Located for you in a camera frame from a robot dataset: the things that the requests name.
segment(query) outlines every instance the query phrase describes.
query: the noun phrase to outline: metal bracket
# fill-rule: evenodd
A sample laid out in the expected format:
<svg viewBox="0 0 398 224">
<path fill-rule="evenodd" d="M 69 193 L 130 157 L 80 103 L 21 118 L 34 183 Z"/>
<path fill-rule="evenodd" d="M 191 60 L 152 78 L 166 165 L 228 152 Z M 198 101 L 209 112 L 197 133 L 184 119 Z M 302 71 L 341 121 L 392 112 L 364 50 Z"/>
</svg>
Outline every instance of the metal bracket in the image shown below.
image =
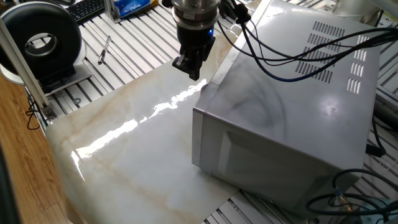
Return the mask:
<svg viewBox="0 0 398 224">
<path fill-rule="evenodd" d="M 122 21 L 119 17 L 119 13 L 117 12 L 113 0 L 104 0 L 105 2 L 105 14 L 114 22 Z"/>
<path fill-rule="evenodd" d="M 55 115 L 54 110 L 51 108 L 51 106 L 46 106 L 45 108 L 42 109 L 42 112 L 46 118 L 51 121 L 57 117 Z"/>
</svg>

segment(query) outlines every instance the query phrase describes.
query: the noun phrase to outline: white marble surface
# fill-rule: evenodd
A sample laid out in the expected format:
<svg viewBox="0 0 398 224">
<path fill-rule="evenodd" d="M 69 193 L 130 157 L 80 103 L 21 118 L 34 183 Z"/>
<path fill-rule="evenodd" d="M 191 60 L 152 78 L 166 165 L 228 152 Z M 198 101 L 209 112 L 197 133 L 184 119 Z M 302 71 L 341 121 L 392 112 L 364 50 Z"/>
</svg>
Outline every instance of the white marble surface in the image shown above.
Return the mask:
<svg viewBox="0 0 398 224">
<path fill-rule="evenodd" d="M 201 223 L 238 190 L 191 164 L 192 108 L 230 48 L 217 37 L 197 82 L 169 62 L 50 124 L 63 190 L 89 224 Z"/>
</svg>

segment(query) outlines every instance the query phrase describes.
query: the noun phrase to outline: computer keyboard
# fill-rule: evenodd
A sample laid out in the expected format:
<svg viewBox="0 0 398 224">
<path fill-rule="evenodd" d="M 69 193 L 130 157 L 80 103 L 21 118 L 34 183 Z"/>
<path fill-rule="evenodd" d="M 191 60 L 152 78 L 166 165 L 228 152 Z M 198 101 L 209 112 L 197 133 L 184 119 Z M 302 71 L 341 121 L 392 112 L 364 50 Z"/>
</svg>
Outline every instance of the computer keyboard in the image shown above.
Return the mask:
<svg viewBox="0 0 398 224">
<path fill-rule="evenodd" d="M 105 9 L 104 0 L 82 0 L 67 8 L 67 11 L 80 25 L 101 14 Z"/>
</svg>

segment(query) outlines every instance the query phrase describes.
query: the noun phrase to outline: black wire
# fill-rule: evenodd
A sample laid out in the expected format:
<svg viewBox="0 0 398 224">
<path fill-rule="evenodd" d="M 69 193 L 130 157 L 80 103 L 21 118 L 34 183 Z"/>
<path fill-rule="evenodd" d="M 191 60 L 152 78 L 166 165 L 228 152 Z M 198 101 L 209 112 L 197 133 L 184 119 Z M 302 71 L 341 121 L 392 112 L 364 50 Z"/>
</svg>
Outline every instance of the black wire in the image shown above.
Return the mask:
<svg viewBox="0 0 398 224">
<path fill-rule="evenodd" d="M 398 185 L 396 185 L 395 183 L 393 183 L 391 180 L 389 180 L 389 179 L 383 177 L 382 175 L 380 175 L 380 174 L 378 174 L 378 173 L 376 173 L 376 172 L 373 172 L 373 171 L 370 171 L 370 170 L 364 170 L 364 169 L 346 169 L 346 170 L 343 170 L 343 171 L 337 173 L 337 174 L 334 176 L 334 178 L 332 179 L 332 181 L 331 181 L 332 187 L 333 187 L 334 189 L 336 188 L 336 181 L 337 181 L 337 179 L 338 179 L 339 177 L 341 177 L 341 176 L 344 175 L 344 174 L 349 174 L 349 173 L 352 173 L 352 172 L 360 172 L 360 173 L 363 173 L 363 174 L 372 175 L 373 177 L 376 177 L 376 178 L 382 180 L 383 182 L 385 182 L 386 184 L 390 185 L 394 190 L 398 191 Z"/>
<path fill-rule="evenodd" d="M 247 34 L 247 32 L 246 32 L 246 30 L 247 30 L 246 25 L 245 25 L 245 24 L 241 24 L 241 26 L 242 26 L 243 34 L 244 34 L 245 39 L 246 39 L 246 43 L 247 43 L 247 45 L 248 45 L 248 47 L 249 47 L 249 49 L 250 49 L 250 52 L 252 53 L 253 58 L 254 58 L 254 60 L 256 61 L 257 65 L 260 67 L 260 69 L 261 69 L 265 74 L 267 74 L 267 75 L 270 76 L 271 78 L 273 78 L 273 79 L 275 79 L 275 80 L 278 80 L 278 81 L 281 81 L 281 82 L 297 82 L 297 81 L 300 81 L 300 80 L 304 80 L 304 79 L 306 79 L 306 78 L 310 78 L 310 77 L 312 77 L 312 76 L 314 76 L 314 75 L 316 75 L 316 74 L 318 74 L 318 73 L 320 73 L 320 72 L 326 70 L 328 67 L 332 66 L 332 65 L 335 64 L 337 61 L 341 60 L 343 57 L 345 57 L 345 56 L 347 56 L 348 54 L 354 52 L 355 50 L 361 49 L 361 48 L 363 48 L 364 46 L 367 46 L 367 45 L 369 45 L 370 43 L 373 43 L 375 40 L 377 40 L 377 39 L 379 39 L 379 38 L 385 38 L 385 37 L 388 37 L 388 35 L 390 35 L 389 33 L 386 33 L 386 34 L 381 34 L 380 36 L 377 36 L 377 37 L 370 38 L 369 40 L 367 40 L 367 41 L 365 41 L 365 42 L 363 42 L 363 43 L 360 43 L 360 44 L 356 45 L 355 47 L 353 47 L 353 48 L 351 48 L 351 49 L 345 51 L 343 55 L 341 55 L 341 56 L 339 56 L 339 57 L 333 59 L 331 62 L 328 62 L 326 65 L 322 66 L 321 68 L 315 70 L 314 72 L 311 72 L 311 73 L 309 73 L 309 74 L 306 74 L 306 75 L 304 75 L 304 76 L 297 77 L 297 78 L 281 78 L 281 77 L 278 77 L 278 76 L 272 74 L 272 73 L 269 72 L 266 68 L 264 68 L 264 66 L 261 64 L 259 58 L 257 57 L 257 55 L 256 55 L 256 53 L 255 53 L 255 51 L 254 51 L 254 49 L 253 49 L 253 46 L 251 45 L 250 39 L 249 39 L 248 34 Z"/>
<path fill-rule="evenodd" d="M 30 122 L 32 121 L 32 117 L 35 116 L 35 113 L 36 113 L 36 112 L 39 112 L 38 110 L 34 110 L 34 109 L 33 109 L 34 105 L 35 105 L 35 102 L 32 103 L 32 104 L 29 106 L 29 109 L 28 109 L 27 111 L 25 111 L 25 114 L 26 114 L 27 116 L 29 116 L 29 120 L 28 120 L 28 122 L 27 122 L 27 129 L 29 129 L 29 130 L 36 130 L 36 129 L 39 129 L 39 128 L 40 128 L 40 125 L 38 125 L 36 128 L 31 128 L 31 127 L 30 127 Z"/>
<path fill-rule="evenodd" d="M 374 137 L 376 138 L 377 145 L 379 146 L 379 148 L 381 150 L 381 154 L 386 155 L 386 153 L 387 153 L 386 149 L 381 144 L 379 134 L 377 133 L 377 127 L 376 127 L 376 122 L 374 120 L 374 116 L 372 117 L 372 126 L 373 126 Z"/>
<path fill-rule="evenodd" d="M 391 29 L 394 30 L 393 32 L 396 32 L 396 29 L 395 29 L 395 28 L 388 28 L 388 31 L 392 32 Z M 254 38 L 255 41 L 259 42 L 263 47 L 265 47 L 266 49 L 270 50 L 271 52 L 273 52 L 273 53 L 275 53 L 275 54 L 277 54 L 277 55 L 280 55 L 280 56 L 283 56 L 283 57 L 286 58 L 286 59 L 282 59 L 282 60 L 297 59 L 297 60 L 306 61 L 306 62 L 317 62 L 317 61 L 322 61 L 322 60 L 333 59 L 333 58 L 338 57 L 338 56 L 340 56 L 340 55 L 344 55 L 346 51 L 341 52 L 341 53 L 338 53 L 338 54 L 331 55 L 331 56 L 329 56 L 329 57 L 323 57 L 323 58 L 308 59 L 308 58 L 299 58 L 299 57 L 305 56 L 305 55 L 307 55 L 307 54 L 309 54 L 309 53 L 311 53 L 311 52 L 313 52 L 313 51 L 316 51 L 316 50 L 318 50 L 318 49 L 320 49 L 320 48 L 322 48 L 322 47 L 326 47 L 327 45 L 335 44 L 335 43 L 337 43 L 338 41 L 345 40 L 345 39 L 348 39 L 348 38 L 351 38 L 351 37 L 354 37 L 354 36 L 357 36 L 357 35 L 361 35 L 361 34 L 363 34 L 364 32 L 366 33 L 366 31 L 369 31 L 369 32 L 380 32 L 380 31 L 384 31 L 384 28 L 377 28 L 377 29 L 371 29 L 371 30 L 364 30 L 364 31 L 361 31 L 361 32 L 356 32 L 356 33 L 353 33 L 353 34 L 350 34 L 350 35 L 346 35 L 346 36 L 344 36 L 344 37 L 340 37 L 339 39 L 332 40 L 332 41 L 327 42 L 327 43 L 325 43 L 325 44 L 320 44 L 320 45 L 318 45 L 318 46 L 316 46 L 316 47 L 314 47 L 314 48 L 312 48 L 312 49 L 310 49 L 310 50 L 308 50 L 308 51 L 306 51 L 306 52 L 304 52 L 304 53 L 301 53 L 301 54 L 299 54 L 299 55 L 296 55 L 296 56 L 290 56 L 290 55 L 287 55 L 287 54 L 283 54 L 282 52 L 279 52 L 279 51 L 273 49 L 272 47 L 266 45 L 265 43 L 261 42 L 257 37 L 254 36 L 254 34 L 253 34 L 249 29 L 246 29 L 246 31 Z"/>
<path fill-rule="evenodd" d="M 251 22 L 251 24 L 253 24 L 253 26 L 254 26 L 254 31 L 256 31 L 256 38 L 258 39 L 258 38 L 259 38 L 259 33 L 258 33 L 258 31 L 257 31 L 257 27 L 256 27 L 256 25 L 254 24 L 254 22 L 253 22 L 252 20 L 250 20 L 250 22 Z M 285 65 L 285 64 L 287 64 L 287 63 L 290 63 L 290 62 L 294 62 L 294 61 L 295 61 L 295 60 L 290 60 L 290 61 L 284 62 L 284 63 L 271 64 L 271 63 L 267 62 L 267 60 L 265 60 L 264 54 L 262 53 L 262 47 L 261 47 L 261 44 L 260 44 L 260 43 L 259 43 L 259 48 L 260 48 L 260 53 L 261 53 L 261 57 L 263 58 L 263 61 L 264 61 L 267 65 L 269 65 L 269 66 Z"/>
<path fill-rule="evenodd" d="M 45 126 L 47 127 L 48 123 L 47 123 L 47 120 L 44 118 L 43 113 L 40 110 L 34 110 L 34 106 L 36 106 L 36 108 L 38 108 L 37 103 L 32 99 L 32 95 L 30 95 L 28 92 L 27 92 L 27 94 L 28 94 L 27 101 L 28 101 L 28 104 L 30 105 L 28 110 L 25 111 L 25 114 L 27 116 L 29 116 L 29 120 L 27 122 L 27 129 L 36 130 L 36 129 L 40 128 L 40 125 L 38 125 L 36 128 L 30 127 L 30 122 L 32 121 L 32 117 L 33 116 L 36 117 L 35 113 L 39 113 L 40 117 L 42 118 L 42 121 L 44 122 Z"/>
<path fill-rule="evenodd" d="M 306 204 L 306 208 L 307 210 L 309 210 L 310 212 L 319 214 L 319 215 L 347 215 L 347 216 L 360 216 L 360 215 L 376 215 L 376 214 L 380 214 L 380 215 L 385 215 L 387 212 L 391 212 L 394 210 L 398 209 L 397 205 L 394 206 L 387 206 L 384 208 L 377 208 L 374 210 L 366 210 L 366 211 L 355 211 L 355 212 L 346 212 L 346 211 L 325 211 L 325 210 L 316 210 L 311 208 L 311 205 L 317 201 L 326 199 L 326 198 L 330 198 L 330 197 L 334 197 L 335 194 L 326 194 L 326 195 L 321 195 L 321 196 L 317 196 L 311 200 L 309 200 Z M 365 198 L 361 198 L 362 195 L 356 195 L 356 194 L 344 194 L 344 196 L 346 198 L 355 198 L 358 200 L 362 200 L 362 201 L 366 201 Z"/>
<path fill-rule="evenodd" d="M 382 218 L 379 218 L 375 224 L 379 224 L 379 221 L 383 220 Z"/>
<path fill-rule="evenodd" d="M 357 207 L 362 208 L 362 209 L 365 209 L 365 210 L 370 210 L 370 209 L 366 208 L 365 206 L 358 205 L 358 204 L 356 204 L 356 203 L 346 203 L 346 204 L 342 204 L 342 205 L 336 205 L 334 202 L 332 202 L 333 199 L 336 200 L 336 197 L 331 197 L 331 198 L 328 200 L 328 205 L 331 206 L 331 207 L 344 207 L 344 206 L 346 206 L 346 205 L 349 205 L 349 206 L 357 206 Z"/>
<path fill-rule="evenodd" d="M 377 25 L 379 25 L 379 22 L 381 20 L 381 17 L 383 16 L 383 14 L 384 14 L 384 10 L 381 9 L 381 11 L 379 13 L 379 17 L 377 18 L 377 21 L 376 21 L 376 23 L 374 25 L 375 27 L 377 27 Z"/>
</svg>

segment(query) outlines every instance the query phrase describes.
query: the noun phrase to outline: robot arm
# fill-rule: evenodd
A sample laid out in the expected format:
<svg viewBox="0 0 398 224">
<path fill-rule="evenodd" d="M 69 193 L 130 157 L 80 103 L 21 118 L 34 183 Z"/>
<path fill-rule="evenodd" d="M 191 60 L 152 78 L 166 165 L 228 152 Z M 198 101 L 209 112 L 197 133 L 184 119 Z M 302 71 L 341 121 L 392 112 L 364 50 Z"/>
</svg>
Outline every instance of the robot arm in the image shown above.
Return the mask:
<svg viewBox="0 0 398 224">
<path fill-rule="evenodd" d="M 199 70 L 214 44 L 214 24 L 218 20 L 220 0 L 172 0 L 173 18 L 177 23 L 180 55 L 173 66 L 199 79 Z"/>
</svg>

